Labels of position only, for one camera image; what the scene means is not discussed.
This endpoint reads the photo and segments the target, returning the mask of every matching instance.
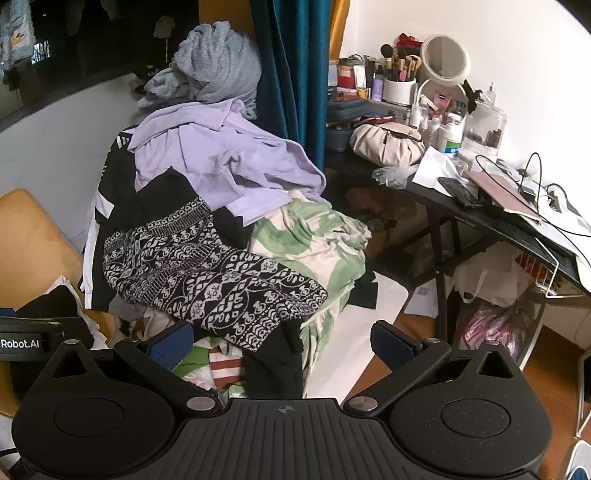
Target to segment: beige bag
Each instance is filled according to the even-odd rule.
[[[395,122],[361,125],[353,131],[349,145],[357,155],[380,167],[408,167],[425,153],[421,134]]]

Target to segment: orange chair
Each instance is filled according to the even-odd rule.
[[[0,307],[19,309],[43,295],[61,275],[75,286],[82,275],[82,256],[28,191],[0,197]],[[112,315],[86,313],[107,338],[113,335]],[[0,362],[0,413],[13,417],[17,408],[9,365]]]

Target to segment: gray towel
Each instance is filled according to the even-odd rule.
[[[254,119],[261,70],[258,48],[246,34],[232,30],[227,21],[201,24],[181,42],[170,67],[146,84],[138,107],[177,103],[175,99],[217,103],[239,98],[246,117]]]

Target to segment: teal curtain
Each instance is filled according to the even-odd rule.
[[[257,124],[324,167],[332,0],[250,0],[261,50]]]

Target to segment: black and white patterned cloth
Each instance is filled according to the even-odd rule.
[[[316,281],[222,244],[200,197],[111,235],[103,271],[126,301],[152,305],[252,352],[281,322],[307,320],[327,297]]]

